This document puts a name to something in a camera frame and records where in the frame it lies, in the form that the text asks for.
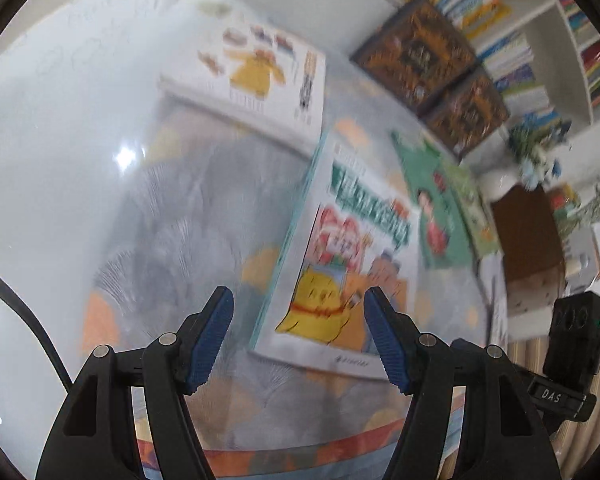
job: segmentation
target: bright light spot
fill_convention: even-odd
[[[125,171],[136,160],[136,152],[129,148],[122,148],[114,157],[114,160],[117,162],[120,171]]]

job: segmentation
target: blue gripper pad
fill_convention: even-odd
[[[366,324],[369,326],[371,335],[374,338],[389,381],[391,384],[398,386],[401,393],[405,393],[411,383],[407,374],[407,359],[394,329],[386,318],[389,312],[393,314],[394,310],[378,287],[366,291]]]
[[[208,380],[233,316],[234,295],[226,288],[202,329],[198,342],[191,349],[187,387],[192,391],[195,392],[199,386],[202,386]]]

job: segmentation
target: black cable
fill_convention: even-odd
[[[71,381],[71,377],[66,371],[64,364],[62,363],[62,359],[58,355],[56,351],[56,347],[49,339],[49,336],[46,334],[45,329],[42,327],[38,318],[34,316],[33,312],[29,309],[29,307],[20,299],[20,297],[7,285],[3,280],[0,279],[0,299],[6,303],[11,310],[13,310],[20,319],[24,321],[24,323],[29,327],[29,329],[33,332],[33,335],[36,336],[36,339],[42,346],[42,349],[45,351],[46,356],[51,361],[62,386],[64,389],[69,392],[71,386],[73,385]]]

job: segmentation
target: green book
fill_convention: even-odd
[[[456,197],[446,178],[440,154],[414,148],[391,133],[411,199],[420,205],[420,250],[428,269],[464,267],[474,256]]]
[[[491,209],[482,201],[478,185],[467,168],[461,168],[450,160],[443,161],[449,184],[454,190],[464,224],[474,243],[478,258],[500,250],[498,232]]]

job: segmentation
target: yellow dress illustration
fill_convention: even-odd
[[[340,335],[350,308],[340,301],[340,286],[330,275],[307,268],[300,279],[285,319],[276,332],[286,332],[328,344]]]
[[[258,99],[266,99],[269,95],[271,75],[276,83],[285,84],[285,73],[276,64],[276,55],[270,50],[260,48],[253,52],[225,50],[229,59],[244,63],[231,75],[231,84],[240,90],[254,94]]]

